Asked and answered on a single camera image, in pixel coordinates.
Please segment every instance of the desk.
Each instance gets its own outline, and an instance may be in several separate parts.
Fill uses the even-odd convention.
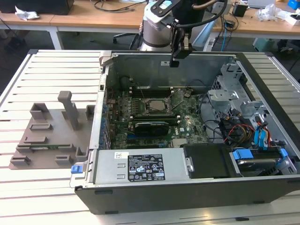
[[[118,0],[105,2],[106,9],[117,9],[132,3]],[[94,8],[89,0],[75,0],[69,15],[39,15],[39,19],[24,21],[15,14],[0,13],[0,17],[14,30],[45,30],[50,33],[55,49],[63,49],[59,31],[138,33],[145,4],[134,6],[134,12],[108,13]],[[0,22],[0,29],[7,27]]]
[[[130,4],[109,0],[105,3],[105,8],[116,9]],[[283,10],[291,10],[287,6],[287,1],[277,2],[276,5]],[[0,13],[0,17],[14,30],[48,31],[55,49],[61,50],[63,45],[59,31],[138,33],[144,7],[145,4],[141,4],[135,6],[134,12],[115,14],[95,9],[89,0],[75,0],[69,15],[41,14],[39,19],[29,21],[23,21],[14,14]],[[232,37],[300,39],[300,26],[291,26],[279,19],[277,22],[259,22],[254,16],[256,11],[256,9],[249,9],[244,17],[239,18],[239,27],[232,33]],[[225,15],[225,18],[235,21],[230,15]],[[7,27],[0,22],[0,29],[7,29]],[[206,42],[204,48],[206,51],[211,50],[213,40],[220,30],[221,23],[218,20]]]
[[[276,2],[276,6],[282,10],[294,12],[287,5],[288,1]],[[237,38],[273,38],[273,39],[300,39],[300,26],[292,26],[286,21],[277,19],[277,21],[262,21],[260,22],[255,13],[257,9],[250,8],[246,11],[244,17],[236,17],[239,20],[237,30],[232,32],[232,37]],[[225,19],[236,22],[236,19],[231,15],[225,15]],[[221,19],[218,19],[213,28],[209,39],[204,47],[205,51],[211,51],[212,44],[221,30]]]

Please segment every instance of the blue clip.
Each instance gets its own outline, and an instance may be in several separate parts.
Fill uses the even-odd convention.
[[[282,158],[288,156],[288,154],[287,154],[287,152],[286,152],[285,149],[281,149],[281,150],[280,150],[280,154],[282,155]]]
[[[259,138],[259,126],[257,126],[256,131],[254,133],[254,144],[258,145],[258,138]]]
[[[82,165],[73,165],[71,167],[71,174],[83,173]]]
[[[237,149],[233,152],[233,156],[235,160],[254,158],[250,149]]]
[[[258,146],[262,147],[263,150],[267,150],[267,147],[264,146],[264,138],[266,136],[267,132],[265,132],[265,130],[261,131],[261,136],[259,138],[259,143]]]

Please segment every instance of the slotted metal platform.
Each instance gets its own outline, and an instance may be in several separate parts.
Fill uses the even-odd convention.
[[[34,102],[63,108],[61,90],[73,93],[77,108],[96,102],[100,51],[41,50],[27,55],[0,97],[0,224],[296,224],[300,191],[270,204],[95,216],[69,187],[70,170],[9,170],[7,166],[26,128]],[[247,58],[299,128],[300,90],[272,57],[247,53]]]
[[[254,69],[268,86],[286,114],[300,130],[300,85],[275,57],[264,53],[246,53]],[[247,83],[256,99],[260,99],[250,82]]]

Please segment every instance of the warning label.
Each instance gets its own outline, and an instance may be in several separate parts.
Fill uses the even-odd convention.
[[[165,180],[163,156],[161,154],[128,156],[128,180],[130,182]]]

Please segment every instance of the motherboard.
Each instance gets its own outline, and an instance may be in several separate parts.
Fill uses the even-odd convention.
[[[198,95],[175,89],[109,91],[111,149],[179,148],[208,142]]]

